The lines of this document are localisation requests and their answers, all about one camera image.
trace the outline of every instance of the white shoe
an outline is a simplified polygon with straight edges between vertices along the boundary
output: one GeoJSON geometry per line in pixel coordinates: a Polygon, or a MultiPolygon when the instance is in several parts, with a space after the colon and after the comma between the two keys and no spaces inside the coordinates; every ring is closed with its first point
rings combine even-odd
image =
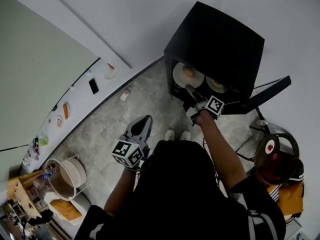
{"type": "Polygon", "coordinates": [[[183,131],[180,137],[180,141],[190,141],[191,140],[191,133],[188,130],[183,131]]]}
{"type": "Polygon", "coordinates": [[[172,129],[166,130],[165,135],[164,135],[164,140],[165,141],[174,141],[175,140],[175,131],[172,129]]]}

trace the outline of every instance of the bottle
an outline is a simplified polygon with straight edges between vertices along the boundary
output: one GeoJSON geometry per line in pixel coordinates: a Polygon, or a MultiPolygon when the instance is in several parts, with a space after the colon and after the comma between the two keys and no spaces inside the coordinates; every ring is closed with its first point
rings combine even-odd
{"type": "Polygon", "coordinates": [[[266,126],[268,124],[268,122],[266,120],[258,120],[258,121],[256,121],[256,123],[259,126],[266,126]]]}

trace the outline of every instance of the tiled floor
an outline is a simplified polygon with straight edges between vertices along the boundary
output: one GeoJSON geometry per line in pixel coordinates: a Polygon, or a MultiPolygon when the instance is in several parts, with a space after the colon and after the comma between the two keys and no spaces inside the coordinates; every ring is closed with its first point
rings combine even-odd
{"type": "MultiPolygon", "coordinates": [[[[163,139],[168,128],[172,128],[178,137],[183,130],[189,129],[193,141],[202,144],[200,128],[191,127],[185,116],[182,101],[168,93],[165,65],[156,64],[130,83],[132,91],[126,101],[120,100],[124,89],[120,90],[82,125],[80,125],[52,155],[61,159],[79,155],[84,165],[89,188],[85,195],[91,204],[103,207],[109,194],[115,187],[123,166],[111,156],[111,147],[135,118],[151,115],[153,126],[148,144],[153,149],[163,139]]],[[[247,115],[224,115],[217,125],[223,136],[235,150],[248,138],[250,141],[239,151],[252,157],[262,136],[251,130],[249,125],[257,119],[252,111],[247,115]]],[[[246,170],[253,164],[242,159],[246,170]]]]}

